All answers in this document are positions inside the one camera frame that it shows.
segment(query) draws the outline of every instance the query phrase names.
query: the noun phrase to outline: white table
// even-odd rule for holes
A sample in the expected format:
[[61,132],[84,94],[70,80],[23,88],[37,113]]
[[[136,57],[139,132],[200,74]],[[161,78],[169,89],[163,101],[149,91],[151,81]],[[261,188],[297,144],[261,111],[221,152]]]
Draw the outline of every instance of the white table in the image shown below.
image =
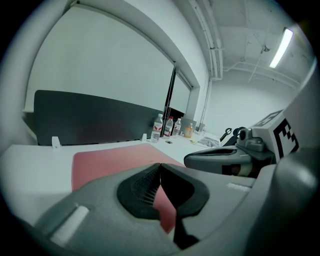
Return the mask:
[[[199,138],[195,134],[192,140]],[[166,143],[166,140],[160,138],[158,143],[147,143],[182,164],[187,154],[206,149],[183,137],[170,138],[172,144]],[[72,192],[72,162],[75,153],[141,143],[146,142],[136,140],[62,146],[58,149],[51,146],[12,145],[0,158],[2,194],[14,215],[34,225],[47,209]]]

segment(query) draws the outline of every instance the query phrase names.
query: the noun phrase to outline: pink mat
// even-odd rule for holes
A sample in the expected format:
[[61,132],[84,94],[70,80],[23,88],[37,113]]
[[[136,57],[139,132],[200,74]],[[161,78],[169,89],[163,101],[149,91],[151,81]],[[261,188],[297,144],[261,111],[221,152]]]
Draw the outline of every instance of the pink mat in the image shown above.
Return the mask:
[[[73,156],[72,191],[97,178],[149,164],[165,163],[183,166],[148,143],[113,149],[78,152]],[[153,203],[160,213],[163,229],[169,233],[175,226],[176,209],[160,186]]]

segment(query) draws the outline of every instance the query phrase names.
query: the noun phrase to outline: ceiling light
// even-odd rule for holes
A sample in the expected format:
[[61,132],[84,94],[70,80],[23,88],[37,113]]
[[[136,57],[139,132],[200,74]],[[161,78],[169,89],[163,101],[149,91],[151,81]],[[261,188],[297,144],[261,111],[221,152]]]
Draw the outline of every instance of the ceiling light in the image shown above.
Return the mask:
[[285,29],[284,33],[283,33],[283,37],[280,43],[280,46],[278,48],[278,50],[276,51],[276,54],[270,64],[270,68],[275,68],[279,61],[281,60],[282,56],[284,55],[292,36],[294,35],[294,33],[290,30],[290,29]]

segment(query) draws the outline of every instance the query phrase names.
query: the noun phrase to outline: ceiling pipe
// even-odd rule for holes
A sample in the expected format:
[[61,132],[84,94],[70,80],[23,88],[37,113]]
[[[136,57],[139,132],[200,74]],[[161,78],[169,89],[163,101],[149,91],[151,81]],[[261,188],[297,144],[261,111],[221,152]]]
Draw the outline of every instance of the ceiling pipe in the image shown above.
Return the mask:
[[224,76],[224,60],[223,60],[223,55],[222,55],[222,44],[221,44],[221,37],[220,37],[220,33],[218,30],[218,25],[214,16],[214,12],[210,6],[210,3],[208,0],[202,0],[204,7],[206,9],[206,12],[208,14],[208,17],[211,21],[212,27],[213,27],[213,33],[215,36],[215,40],[216,40],[216,46],[218,49],[218,54],[219,54],[219,66],[220,66],[220,78],[222,79]]
[[211,49],[214,49],[215,45],[214,45],[214,41],[210,32],[210,29],[196,0],[189,0],[189,2],[192,6],[193,11],[195,12],[195,15],[197,16],[200,22],[202,31],[204,33],[204,37],[206,38],[207,47],[209,49],[211,76],[213,76],[213,67],[214,67],[214,76],[217,78],[218,77],[217,57],[216,57],[216,53],[211,51]]

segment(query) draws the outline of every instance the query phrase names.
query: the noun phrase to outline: small object on table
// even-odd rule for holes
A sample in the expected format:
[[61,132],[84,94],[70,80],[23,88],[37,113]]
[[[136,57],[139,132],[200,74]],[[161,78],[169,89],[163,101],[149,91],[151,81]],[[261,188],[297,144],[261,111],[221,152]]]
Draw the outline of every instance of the small object on table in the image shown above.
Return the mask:
[[61,144],[60,144],[59,138],[57,136],[52,137],[52,148],[53,149],[61,148]]
[[210,137],[203,137],[198,141],[198,143],[203,144],[209,148],[219,148],[221,147],[221,141],[219,139],[214,139]]
[[145,142],[146,140],[147,140],[147,134],[144,133],[144,134],[142,134],[140,141]]

